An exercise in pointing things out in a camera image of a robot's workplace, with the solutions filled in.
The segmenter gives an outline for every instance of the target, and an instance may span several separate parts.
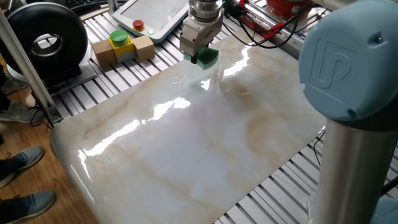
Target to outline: green sponge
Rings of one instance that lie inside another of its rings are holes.
[[[184,59],[191,61],[191,56],[189,54],[184,53]],[[206,70],[212,67],[217,62],[217,59],[218,59],[218,50],[204,47],[198,53],[197,64],[203,70]]]

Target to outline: wooden floor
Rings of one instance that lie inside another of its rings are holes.
[[[10,100],[26,98],[29,89],[9,96]],[[0,189],[0,198],[13,198],[15,195],[29,195],[40,190],[54,190],[57,194],[55,203],[43,214],[26,219],[19,223],[98,223],[88,208],[81,194],[72,186],[50,148],[50,134],[46,126],[31,127],[30,124],[1,123],[5,143],[0,146],[0,159],[6,153],[16,155],[23,149],[40,145],[45,153],[43,158],[33,167],[17,173],[16,178]]]

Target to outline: jeans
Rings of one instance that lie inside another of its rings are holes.
[[[5,84],[7,81],[7,76],[4,73],[2,66],[0,65],[0,87]],[[7,95],[4,94],[1,89],[0,89],[0,113],[1,111],[8,110],[8,107],[10,107],[10,100],[8,100]]]

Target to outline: red emergency stop button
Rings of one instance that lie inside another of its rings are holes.
[[[144,28],[144,22],[141,20],[136,20],[132,23],[132,28],[140,31]]]

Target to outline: glossy surface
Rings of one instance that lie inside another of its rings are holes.
[[[233,37],[55,127],[52,149],[101,223],[213,223],[325,124],[297,61]]]

